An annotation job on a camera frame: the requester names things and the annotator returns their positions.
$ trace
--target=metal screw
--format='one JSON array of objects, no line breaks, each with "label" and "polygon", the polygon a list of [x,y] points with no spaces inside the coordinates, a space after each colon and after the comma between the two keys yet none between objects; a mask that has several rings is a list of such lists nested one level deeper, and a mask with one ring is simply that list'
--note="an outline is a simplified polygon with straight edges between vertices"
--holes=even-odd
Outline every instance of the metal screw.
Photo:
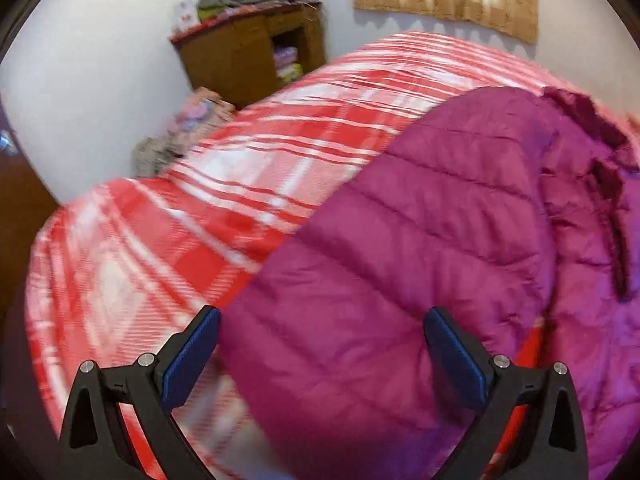
[{"label": "metal screw", "polygon": [[498,354],[494,357],[494,365],[498,368],[509,368],[511,361],[506,355]]},{"label": "metal screw", "polygon": [[84,363],[82,363],[80,365],[80,371],[83,374],[87,374],[93,369],[94,369],[94,362],[93,361],[85,361]]},{"label": "metal screw", "polygon": [[156,360],[156,356],[153,354],[142,354],[138,358],[138,364],[140,366],[149,366],[153,364],[155,360]]},{"label": "metal screw", "polygon": [[554,364],[554,370],[559,375],[566,375],[566,373],[569,371],[569,368],[566,367],[566,364],[558,361],[556,364]]}]

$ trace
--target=purple puffer jacket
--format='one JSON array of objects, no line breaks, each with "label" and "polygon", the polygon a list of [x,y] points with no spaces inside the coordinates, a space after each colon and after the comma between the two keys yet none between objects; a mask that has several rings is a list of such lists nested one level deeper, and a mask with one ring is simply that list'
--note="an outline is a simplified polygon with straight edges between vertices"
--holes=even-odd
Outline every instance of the purple puffer jacket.
[{"label": "purple puffer jacket", "polygon": [[640,428],[640,180],[591,102],[484,88],[407,127],[266,262],[221,355],[300,480],[427,479],[470,421],[434,383],[447,307],[512,358],[533,324],[571,369],[604,478]]}]

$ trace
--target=bed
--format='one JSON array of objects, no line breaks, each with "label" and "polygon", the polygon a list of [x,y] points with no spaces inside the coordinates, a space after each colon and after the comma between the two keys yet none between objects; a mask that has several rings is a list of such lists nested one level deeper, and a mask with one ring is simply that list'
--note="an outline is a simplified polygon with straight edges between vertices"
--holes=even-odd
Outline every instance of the bed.
[{"label": "bed", "polygon": [[[24,380],[39,390],[32,412],[44,407],[58,434],[83,360],[128,364],[203,304],[224,309],[404,126],[480,86],[577,91],[510,54],[404,32],[246,108],[160,177],[103,184],[56,212],[33,245],[20,328],[33,369]],[[8,396],[23,387],[10,381]],[[123,413],[146,471],[162,478],[130,406]],[[216,358],[174,417],[216,478],[291,478]]]}]

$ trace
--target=blue gripper pad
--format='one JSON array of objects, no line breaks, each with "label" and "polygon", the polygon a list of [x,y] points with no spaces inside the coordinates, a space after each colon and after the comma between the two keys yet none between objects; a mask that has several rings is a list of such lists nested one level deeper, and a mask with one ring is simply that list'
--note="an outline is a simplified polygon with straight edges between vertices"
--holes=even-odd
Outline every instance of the blue gripper pad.
[{"label": "blue gripper pad", "polygon": [[180,333],[172,335],[158,352],[156,386],[166,412],[182,406],[218,344],[220,311],[204,306]]},{"label": "blue gripper pad", "polygon": [[494,378],[491,356],[442,307],[429,310],[422,324],[431,357],[446,372],[460,401],[480,412],[487,402]]}]

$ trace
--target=white wall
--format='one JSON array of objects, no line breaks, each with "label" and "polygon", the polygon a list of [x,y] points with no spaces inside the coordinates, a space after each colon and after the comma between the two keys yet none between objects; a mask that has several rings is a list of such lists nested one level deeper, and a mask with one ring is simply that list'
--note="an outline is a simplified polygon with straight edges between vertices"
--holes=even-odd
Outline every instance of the white wall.
[{"label": "white wall", "polygon": [[[178,0],[43,0],[0,65],[2,102],[25,152],[61,202],[131,173],[130,150],[162,132],[190,91],[167,41]],[[640,52],[605,0],[540,0],[524,45],[465,23],[326,3],[331,58],[409,28],[508,50],[609,105],[640,110]]]}]

